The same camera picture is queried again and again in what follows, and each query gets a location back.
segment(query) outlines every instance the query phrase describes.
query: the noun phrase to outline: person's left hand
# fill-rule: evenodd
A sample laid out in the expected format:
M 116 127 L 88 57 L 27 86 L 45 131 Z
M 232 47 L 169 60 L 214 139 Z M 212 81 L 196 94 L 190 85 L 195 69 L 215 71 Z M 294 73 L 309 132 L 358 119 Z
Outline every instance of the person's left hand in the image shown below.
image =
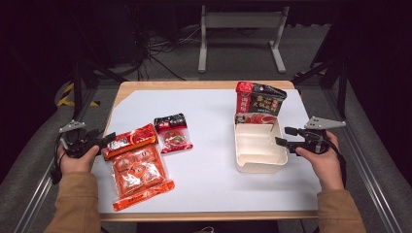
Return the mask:
M 71 158 L 65 154 L 65 149 L 60 145 L 57 149 L 57 154 L 59 155 L 60 170 L 61 174 L 68 174 L 73 172 L 90 172 L 90 162 L 99 152 L 99 146 L 94 146 L 88 152 L 85 153 L 81 158 Z

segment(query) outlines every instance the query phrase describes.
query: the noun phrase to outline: gray carpet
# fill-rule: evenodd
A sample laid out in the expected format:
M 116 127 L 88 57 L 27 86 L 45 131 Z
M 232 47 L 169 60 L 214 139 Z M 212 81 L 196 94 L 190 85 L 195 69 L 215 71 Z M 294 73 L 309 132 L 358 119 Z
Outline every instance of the gray carpet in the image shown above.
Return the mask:
M 257 30 L 249 36 L 236 30 L 220 30 L 208 34 L 210 37 L 205 74 L 197 73 L 199 43 L 196 41 L 168 53 L 161 52 L 154 57 L 176 75 L 187 80 L 291 80 L 295 73 L 309 69 L 309 64 L 327 31 L 327 25 L 285 29 L 280 52 L 287 69 L 286 74 L 279 74 L 276 70 L 267 45 L 268 40 L 272 39 L 271 31 L 266 29 Z M 127 68 L 118 67 L 115 71 Z M 145 60 L 140 72 L 144 80 L 149 81 L 179 79 L 153 59 Z M 126 78 L 136 81 L 138 76 L 134 73 Z M 302 91 L 308 116 L 338 119 L 333 99 L 336 96 L 336 85 L 331 91 L 321 90 L 317 85 L 313 85 L 316 82 L 317 79 L 314 78 L 297 86 Z M 118 91 L 115 84 L 103 83 L 105 82 L 102 82 L 93 97 L 94 101 L 101 102 L 100 107 L 86 108 L 82 117 L 88 129 L 103 128 L 106 125 Z M 56 100 L 60 98 L 64 87 L 65 85 L 56 93 Z M 347 159 L 347 188 L 359 206 L 367 232 L 412 232 L 412 222 L 409 221 L 412 214 L 410 185 L 396 169 L 350 87 L 346 101 L 347 129 L 332 131 L 339 137 L 340 148 Z M 31 213 L 32 217 L 28 217 L 24 211 L 29 204 L 35 206 L 30 200 L 51 164 L 56 132 L 71 119 L 72 114 L 72 107 L 59 107 L 27 142 L 8 177 L 1 183 L 0 232 L 14 232 L 17 227 L 18 230 L 24 229 L 26 232 L 42 232 L 52 219 L 57 193 L 55 185 L 52 185 L 50 190 L 45 187 L 47 195 L 44 200 L 39 201 L 38 212 Z M 364 164 L 359 163 L 360 158 L 366 161 L 366 170 L 370 169 L 370 174 L 377 184 L 369 185 L 370 177 L 365 177 L 363 172 L 360 172 L 365 170 Z M 376 190 L 382 193 L 386 200 L 379 199 L 382 195 L 374 196 Z M 391 215 L 395 217 L 395 221 L 387 223 L 386 219 L 392 219 Z M 25 216 L 25 221 L 19 223 L 22 216 Z M 304 232 L 299 219 L 279 220 L 278 223 L 282 233 Z M 303 225 L 306 232 L 312 232 L 317 221 L 304 219 Z M 103 226 L 112 233 L 136 230 L 134 222 L 104 222 Z

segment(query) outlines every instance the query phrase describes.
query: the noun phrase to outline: brown sleeve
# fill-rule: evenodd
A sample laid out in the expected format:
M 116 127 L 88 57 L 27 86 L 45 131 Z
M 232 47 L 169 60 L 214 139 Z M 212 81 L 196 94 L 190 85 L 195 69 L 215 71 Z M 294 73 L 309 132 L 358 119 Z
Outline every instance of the brown sleeve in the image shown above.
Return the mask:
M 318 194 L 319 229 L 327 232 L 366 232 L 361 214 L 347 190 L 328 190 Z
M 100 232 L 97 180 L 91 173 L 71 173 L 60 181 L 51 232 Z

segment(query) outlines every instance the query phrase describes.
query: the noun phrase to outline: white plastic container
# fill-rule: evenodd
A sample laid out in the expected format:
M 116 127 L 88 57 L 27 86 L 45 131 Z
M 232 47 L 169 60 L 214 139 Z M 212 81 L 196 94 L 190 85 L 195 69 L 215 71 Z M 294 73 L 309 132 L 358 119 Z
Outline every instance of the white plastic container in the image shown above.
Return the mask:
M 278 120 L 273 124 L 235 124 L 237 169 L 243 173 L 276 173 L 288 162 L 287 150 L 275 137 L 283 138 Z

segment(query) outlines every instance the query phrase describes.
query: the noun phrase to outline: snack bag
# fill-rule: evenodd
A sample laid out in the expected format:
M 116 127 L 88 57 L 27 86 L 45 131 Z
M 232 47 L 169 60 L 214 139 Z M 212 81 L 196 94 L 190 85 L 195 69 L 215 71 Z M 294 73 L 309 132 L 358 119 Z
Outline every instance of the snack bag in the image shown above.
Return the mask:
M 116 212 L 175 187 L 167 178 L 156 144 L 129 150 L 111 161 L 118 192 L 113 203 Z
M 109 160 L 118 154 L 151 143 L 157 143 L 157 134 L 155 127 L 150 123 L 141 128 L 119 134 L 116 136 L 115 141 L 108 144 L 107 148 L 102 149 L 102 154 L 105 160 Z
M 154 127 L 163 142 L 162 153 L 193 148 L 183 114 L 155 118 Z
M 236 86 L 236 123 L 275 123 L 286 91 L 266 84 L 239 82 Z

